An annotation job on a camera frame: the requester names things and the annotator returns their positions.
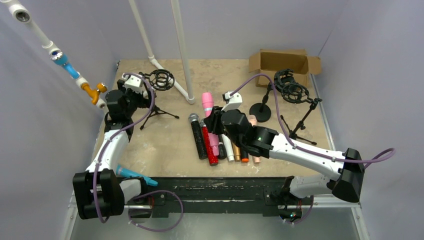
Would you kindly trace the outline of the plain black microphone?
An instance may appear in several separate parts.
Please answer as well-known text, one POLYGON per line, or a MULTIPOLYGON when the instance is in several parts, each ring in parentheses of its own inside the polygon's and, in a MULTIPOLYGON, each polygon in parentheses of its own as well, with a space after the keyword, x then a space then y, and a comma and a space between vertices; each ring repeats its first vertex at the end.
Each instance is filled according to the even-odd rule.
POLYGON ((227 151, 221 135, 218 135, 218 159, 224 160, 227 157, 227 151))

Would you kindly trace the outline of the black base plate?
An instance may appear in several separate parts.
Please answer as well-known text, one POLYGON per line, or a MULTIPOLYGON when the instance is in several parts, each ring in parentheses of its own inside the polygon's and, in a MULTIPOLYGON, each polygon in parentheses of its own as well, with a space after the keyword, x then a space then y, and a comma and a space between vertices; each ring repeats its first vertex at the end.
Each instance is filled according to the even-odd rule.
POLYGON ((157 186, 142 188, 151 196, 130 199, 133 209, 151 207, 153 218, 170 213, 261 214, 264 217, 301 216, 312 199, 289 193, 291 177, 155 177, 157 186))

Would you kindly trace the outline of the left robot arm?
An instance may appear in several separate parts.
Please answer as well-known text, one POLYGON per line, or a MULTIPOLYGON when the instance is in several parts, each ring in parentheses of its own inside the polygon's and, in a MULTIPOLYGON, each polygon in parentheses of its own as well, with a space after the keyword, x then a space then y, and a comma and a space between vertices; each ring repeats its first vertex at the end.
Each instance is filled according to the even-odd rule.
POLYGON ((116 170, 134 132, 133 114, 138 108, 153 107, 150 94, 144 97, 129 88, 111 90, 105 98, 108 111, 101 147, 89 167, 72 179, 79 217, 103 223, 121 215, 125 204, 147 188, 143 177, 120 179, 116 170))

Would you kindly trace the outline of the blue microphone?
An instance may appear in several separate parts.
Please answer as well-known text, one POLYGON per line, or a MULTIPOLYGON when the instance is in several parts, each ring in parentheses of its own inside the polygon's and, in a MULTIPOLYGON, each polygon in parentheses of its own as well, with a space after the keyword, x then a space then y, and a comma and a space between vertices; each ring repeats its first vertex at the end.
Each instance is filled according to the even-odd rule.
POLYGON ((151 177, 148 177, 146 175, 143 175, 141 173, 132 171, 128 168, 122 167, 121 165, 117 166, 117 169, 115 173, 123 178, 135 178, 135 177, 141 177, 145 180, 146 184, 151 187, 157 187, 158 182, 151 177))

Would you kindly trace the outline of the white microphone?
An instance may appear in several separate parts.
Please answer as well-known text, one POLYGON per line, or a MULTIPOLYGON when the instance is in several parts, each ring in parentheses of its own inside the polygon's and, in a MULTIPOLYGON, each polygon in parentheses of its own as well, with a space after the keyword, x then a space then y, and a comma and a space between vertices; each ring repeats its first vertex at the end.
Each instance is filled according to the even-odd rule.
POLYGON ((232 147, 232 142, 225 134, 221 134, 220 136, 222 138, 222 142, 225 147, 227 159, 230 163, 232 163, 235 161, 235 155, 234 155, 234 151, 232 147))

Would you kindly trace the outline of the overhead pipe with fittings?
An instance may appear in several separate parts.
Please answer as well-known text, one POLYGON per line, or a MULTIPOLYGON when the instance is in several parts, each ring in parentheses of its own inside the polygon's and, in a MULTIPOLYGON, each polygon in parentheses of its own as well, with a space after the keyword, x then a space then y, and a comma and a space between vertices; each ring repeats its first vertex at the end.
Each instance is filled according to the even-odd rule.
POLYGON ((100 82, 92 88, 89 82, 69 62, 68 56, 40 29, 33 20, 31 13, 20 3, 20 1, 2 0, 0 3, 6 6, 8 12, 15 20, 22 23, 27 29, 33 32, 39 39, 41 47, 48 53, 50 60, 57 66, 63 68, 70 75, 76 85, 87 93, 91 103, 97 108, 106 111, 107 104, 101 98, 101 94, 108 90, 107 86, 103 82, 100 82))

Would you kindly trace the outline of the black orange-tipped microphone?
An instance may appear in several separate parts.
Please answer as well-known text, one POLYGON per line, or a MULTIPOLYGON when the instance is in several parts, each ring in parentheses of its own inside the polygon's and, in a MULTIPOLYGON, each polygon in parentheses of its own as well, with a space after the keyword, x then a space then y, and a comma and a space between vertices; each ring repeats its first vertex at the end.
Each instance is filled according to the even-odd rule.
POLYGON ((244 150, 243 148, 240 148, 240 157, 242 163, 248 163, 249 162, 249 153, 244 150))

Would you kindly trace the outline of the round base mic stand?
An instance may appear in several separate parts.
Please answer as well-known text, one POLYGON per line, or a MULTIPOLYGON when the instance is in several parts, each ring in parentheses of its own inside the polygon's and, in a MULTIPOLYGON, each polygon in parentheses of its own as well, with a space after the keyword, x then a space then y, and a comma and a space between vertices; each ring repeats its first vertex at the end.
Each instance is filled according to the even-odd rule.
MULTIPOLYGON (((294 71, 289 68, 277 71, 274 74, 273 83, 275 85, 275 89, 281 93, 283 97, 289 95, 289 86, 295 83, 293 75, 294 71)), ((272 90, 273 87, 269 83, 267 86, 267 92, 262 98, 262 102, 253 104, 249 109, 249 114, 255 116, 258 123, 264 123, 271 117, 272 112, 270 107, 267 105, 267 102, 272 90)))

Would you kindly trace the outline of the aluminium rail frame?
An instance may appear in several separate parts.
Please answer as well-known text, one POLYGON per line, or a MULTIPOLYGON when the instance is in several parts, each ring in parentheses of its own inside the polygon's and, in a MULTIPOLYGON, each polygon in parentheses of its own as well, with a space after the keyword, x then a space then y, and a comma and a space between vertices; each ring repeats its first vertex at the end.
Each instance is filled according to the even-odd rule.
MULTIPOLYGON (((151 64, 152 65, 154 65, 155 66, 155 70, 159 70, 159 69, 163 69, 163 70, 165 70, 155 59, 152 59, 151 60, 151 64)), ((147 96, 148 96, 148 94, 150 94, 151 95, 151 103, 152 103, 152 108, 151 109, 148 109, 148 112, 144 115, 144 118, 146 119, 146 117, 149 115, 149 113, 151 112, 151 110, 153 109, 153 107, 154 107, 154 105, 155 105, 155 91, 157 91, 157 90, 154 90, 153 89, 153 87, 150 85, 150 83, 146 80, 146 79, 144 79, 144 77, 143 76, 141 76, 140 74, 136 74, 136 73, 125 73, 125 75, 133 75, 133 76, 135 76, 135 77, 138 77, 138 78, 140 78, 142 81, 143 81, 143 88, 144 88, 144 90, 143 90, 143 93, 140 93, 140 94, 143 94, 143 96, 145 97, 145 98, 147 98, 147 96)), ((117 89, 116 90, 123 90, 123 89, 126 89, 125 87, 124 87, 124 80, 123 80, 123 78, 121 78, 120 80, 118 80, 118 82, 117 82, 117 89)), ((285 137, 288 139, 288 141, 289 142, 292 142, 292 141, 296 141, 296 140, 294 140, 292 137, 291 137, 291 133, 290 132, 288 132, 286 129, 284 129, 282 132, 280 132, 280 133, 282 133, 282 134, 284 134, 285 135, 285 137)), ((100 150, 100 148, 101 148, 101 145, 102 145, 102 142, 103 142, 103 140, 104 139, 98 139, 97 141, 96 141, 96 143, 99 145, 99 150, 100 150)), ((301 177, 301 176, 287 176, 287 177, 285 177, 285 178, 288 178, 288 177, 300 177, 300 178, 311 178, 311 177, 316 177, 316 176, 318 176, 319 175, 319 173, 317 172, 317 175, 314 175, 314 176, 307 176, 307 177, 301 177)), ((117 175, 116 174, 116 176, 119 178, 119 179, 121 179, 121 180, 123 180, 123 179, 126 179, 126 178, 124 178, 124 177, 122 177, 122 176, 120 176, 120 175, 117 175)), ((141 195, 139 195, 139 196, 136 196, 136 197, 134 197, 133 199, 136 199, 136 198, 143 198, 143 197, 148 197, 148 196, 151 196, 152 195, 152 193, 151 192, 149 192, 149 193, 145 193, 145 194, 142 194, 141 193, 141 195)), ((330 197, 330 198, 335 198, 335 199, 338 199, 338 200, 340 200, 340 201, 343 201, 343 202, 346 202, 346 203, 349 203, 349 202, 347 202, 347 201, 344 201, 344 200, 341 200, 341 199, 339 199, 339 198, 337 198, 337 197, 335 197, 332 193, 329 193, 329 194, 318 194, 318 195, 308 195, 308 196, 306 196, 306 197, 304 197, 304 198, 311 198, 312 199, 312 203, 311 203, 311 205, 313 205, 314 204, 314 199, 315 199, 315 197, 317 197, 317 196, 319 196, 319 195, 322 195, 322 196, 325 196, 325 197, 330 197)), ((76 199, 75 199, 75 194, 74 194, 74 191, 73 191, 73 194, 72 194, 72 201, 71 201, 71 206, 72 206, 72 208, 74 209, 74 210, 76 210, 77 211, 77 213, 78 213, 78 209, 77 209, 77 204, 76 204, 76 199)), ((128 203, 126 203, 125 205, 124 205, 124 209, 123 209, 123 212, 124 212, 124 210, 125 209, 128 209, 128 208, 130 208, 130 205, 128 205, 128 203)), ((139 210, 151 210, 151 212, 153 211, 153 209, 152 209, 152 207, 145 207, 145 206, 142 206, 141 208, 137 208, 137 209, 139 209, 139 210)), ((286 223, 289 223, 289 224, 291 224, 291 225, 295 225, 295 224, 298 224, 298 223, 300 223, 301 222, 301 220, 304 218, 304 214, 302 213, 302 211, 300 211, 300 213, 301 213, 301 216, 300 217, 298 217, 298 218, 296 218, 295 217, 295 215, 294 214, 291 214, 290 215, 290 218, 286 218, 286 217, 284 217, 284 216, 280 216, 286 223)))

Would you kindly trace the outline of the black glitter microphone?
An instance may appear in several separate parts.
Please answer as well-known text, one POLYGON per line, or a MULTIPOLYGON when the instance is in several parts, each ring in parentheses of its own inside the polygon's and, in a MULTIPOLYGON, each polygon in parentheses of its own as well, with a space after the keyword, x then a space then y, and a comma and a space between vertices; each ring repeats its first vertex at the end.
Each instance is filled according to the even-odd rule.
POLYGON ((188 117, 190 122, 193 138, 197 150, 197 154, 200 160, 208 158, 207 149, 203 139, 202 129, 199 122, 199 116, 196 113, 191 113, 188 117))

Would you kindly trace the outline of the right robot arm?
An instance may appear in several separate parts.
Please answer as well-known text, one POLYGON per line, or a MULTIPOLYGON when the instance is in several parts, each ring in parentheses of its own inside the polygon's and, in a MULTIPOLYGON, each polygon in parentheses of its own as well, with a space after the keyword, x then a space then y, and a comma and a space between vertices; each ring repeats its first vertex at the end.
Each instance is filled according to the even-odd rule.
POLYGON ((360 201, 364 162, 358 150, 335 151, 298 141, 289 142, 283 133, 251 125, 238 109, 223 111, 215 106, 204 119, 209 133, 226 135, 251 156, 284 160, 314 170, 315 177, 292 177, 285 185, 288 195, 302 199, 310 195, 333 194, 340 200, 360 201))

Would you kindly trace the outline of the cardboard box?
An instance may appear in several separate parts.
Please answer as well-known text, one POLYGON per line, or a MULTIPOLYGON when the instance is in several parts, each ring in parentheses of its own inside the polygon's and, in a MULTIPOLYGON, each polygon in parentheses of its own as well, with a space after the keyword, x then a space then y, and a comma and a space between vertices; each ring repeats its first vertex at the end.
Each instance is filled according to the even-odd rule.
POLYGON ((262 73, 272 78, 285 69, 293 70, 295 81, 307 87, 310 75, 322 72, 322 63, 318 56, 308 55, 305 49, 261 49, 249 57, 250 73, 262 73))

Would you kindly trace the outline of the red glitter microphone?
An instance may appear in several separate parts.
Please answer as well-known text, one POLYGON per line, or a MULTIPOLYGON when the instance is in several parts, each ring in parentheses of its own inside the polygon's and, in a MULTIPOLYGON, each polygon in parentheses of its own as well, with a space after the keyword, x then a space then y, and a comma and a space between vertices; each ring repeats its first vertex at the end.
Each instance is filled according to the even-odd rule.
POLYGON ((202 137, 206 147, 206 153, 207 153, 209 165, 216 166, 219 164, 219 160, 218 160, 218 157, 214 155, 213 148, 211 147, 211 144, 210 144, 209 133, 203 118, 200 120, 199 124, 202 130, 202 137))

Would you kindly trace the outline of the gold microphone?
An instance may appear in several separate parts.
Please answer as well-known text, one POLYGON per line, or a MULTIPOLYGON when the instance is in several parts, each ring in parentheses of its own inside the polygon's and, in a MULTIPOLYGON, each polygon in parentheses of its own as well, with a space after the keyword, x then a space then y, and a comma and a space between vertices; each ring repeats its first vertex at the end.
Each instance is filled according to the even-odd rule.
POLYGON ((240 148, 238 146, 236 146, 233 142, 231 143, 231 145, 232 145, 232 150, 233 150, 235 161, 240 162, 241 161, 240 148))

